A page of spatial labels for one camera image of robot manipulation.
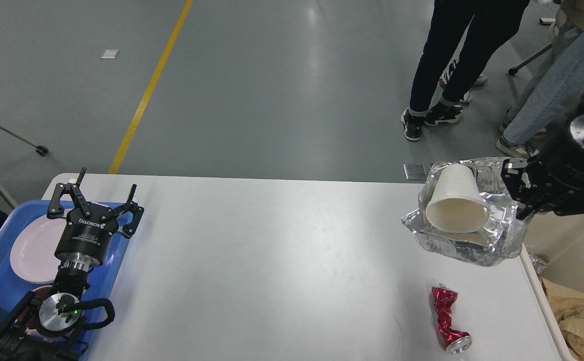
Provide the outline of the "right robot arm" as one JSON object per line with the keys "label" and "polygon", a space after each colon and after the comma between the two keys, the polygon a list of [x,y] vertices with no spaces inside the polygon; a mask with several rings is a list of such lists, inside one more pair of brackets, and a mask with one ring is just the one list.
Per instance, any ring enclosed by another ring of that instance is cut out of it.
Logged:
{"label": "right robot arm", "polygon": [[584,105],[539,154],[505,160],[501,176],[518,203],[519,220],[546,212],[584,214]]}

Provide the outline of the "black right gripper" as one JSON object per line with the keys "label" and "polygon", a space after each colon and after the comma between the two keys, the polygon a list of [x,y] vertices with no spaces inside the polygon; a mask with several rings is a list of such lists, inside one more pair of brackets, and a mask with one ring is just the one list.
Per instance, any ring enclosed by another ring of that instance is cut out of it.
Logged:
{"label": "black right gripper", "polygon": [[501,176],[519,203],[518,220],[537,211],[584,214],[584,148],[569,135],[553,138],[535,158],[507,158]]}

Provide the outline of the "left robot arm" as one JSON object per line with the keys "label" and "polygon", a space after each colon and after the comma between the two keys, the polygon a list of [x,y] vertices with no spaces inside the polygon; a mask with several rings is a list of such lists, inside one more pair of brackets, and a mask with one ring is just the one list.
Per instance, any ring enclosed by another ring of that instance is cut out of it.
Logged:
{"label": "left robot arm", "polygon": [[121,204],[88,201],[83,176],[0,230],[0,360],[86,359],[92,331],[115,318],[108,295],[144,208],[136,185]]}

